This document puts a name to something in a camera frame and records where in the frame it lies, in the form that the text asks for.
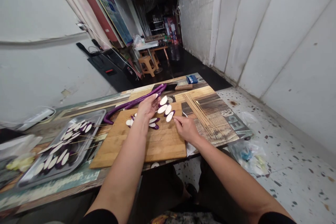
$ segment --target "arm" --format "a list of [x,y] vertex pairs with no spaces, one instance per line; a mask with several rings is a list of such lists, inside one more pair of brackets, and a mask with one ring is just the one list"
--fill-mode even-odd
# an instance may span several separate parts
[[199,135],[192,118],[175,116],[174,121],[178,133],[198,149],[231,197],[248,214],[250,223],[258,223],[260,217],[270,211],[291,218],[279,202],[237,162]]
[[107,209],[119,224],[127,223],[144,165],[149,120],[160,102],[160,98],[155,98],[153,94],[140,103],[132,128],[86,214]]

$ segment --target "hand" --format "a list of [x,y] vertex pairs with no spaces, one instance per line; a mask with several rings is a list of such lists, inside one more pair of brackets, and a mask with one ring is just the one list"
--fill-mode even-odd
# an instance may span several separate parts
[[156,99],[156,94],[148,96],[145,100],[140,102],[136,118],[152,119],[155,111],[158,109],[161,98]]
[[192,145],[199,138],[196,124],[192,118],[174,116],[177,132]]

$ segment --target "table surface with printed text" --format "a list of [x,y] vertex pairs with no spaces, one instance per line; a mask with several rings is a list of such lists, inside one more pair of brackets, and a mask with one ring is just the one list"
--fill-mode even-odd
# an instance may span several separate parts
[[[252,136],[252,131],[239,119],[239,117],[229,108],[218,94],[208,85],[208,83],[198,74],[194,73],[198,83],[193,84],[192,89],[187,90],[169,90],[164,92],[161,97],[167,95],[169,102],[181,103],[182,111],[185,116],[193,118],[200,135],[204,136],[212,145],[216,147],[224,147],[229,143],[239,139],[248,140]],[[46,148],[50,142],[59,134],[63,127],[74,117],[91,111],[106,109],[111,111],[118,105],[132,101],[141,96],[150,93],[155,85],[168,83],[177,84],[177,86],[187,85],[185,76],[170,79],[164,82],[127,90],[110,96],[97,98],[78,104],[69,105],[56,110],[54,116],[47,121],[39,123],[29,130],[26,134],[34,134],[42,136],[43,139],[32,152],[38,153]],[[186,97],[191,98],[197,103],[208,120],[214,125],[214,130],[209,132],[202,122],[196,117],[192,108],[188,105]],[[115,121],[119,112],[111,117]],[[99,187],[102,185],[109,168],[92,169],[95,156],[99,153],[99,148],[103,146],[105,138],[113,125],[105,125],[99,127],[92,145],[95,148],[90,149],[87,158],[83,161],[79,168],[67,176],[61,177],[50,182],[35,186],[22,191],[13,189],[17,181],[20,180],[19,175],[15,180],[0,190],[0,217],[5,218],[15,214],[24,213],[33,208],[40,207],[63,198],[75,197],[78,193]],[[187,159],[198,156],[195,151]],[[158,161],[162,166],[168,163],[178,163],[185,161],[186,158],[171,159]],[[146,162],[143,166],[143,172],[151,169],[153,162]]]

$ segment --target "person's left hand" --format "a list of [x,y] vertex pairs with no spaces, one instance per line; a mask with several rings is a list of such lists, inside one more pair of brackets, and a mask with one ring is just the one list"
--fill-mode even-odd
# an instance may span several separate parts
[[145,100],[140,102],[136,118],[152,119],[155,111],[158,109],[160,101],[160,97],[156,99],[156,94],[148,96]]

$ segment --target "terrazzo floor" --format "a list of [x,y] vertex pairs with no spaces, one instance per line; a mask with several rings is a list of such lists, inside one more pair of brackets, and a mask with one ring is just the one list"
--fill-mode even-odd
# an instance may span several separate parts
[[[268,174],[253,174],[254,178],[297,223],[336,224],[336,169],[235,88],[223,89],[217,94],[241,119],[247,112],[257,119],[249,128],[254,132],[253,143],[264,149]],[[174,165],[181,180],[192,183],[197,190],[200,160],[196,157]]]

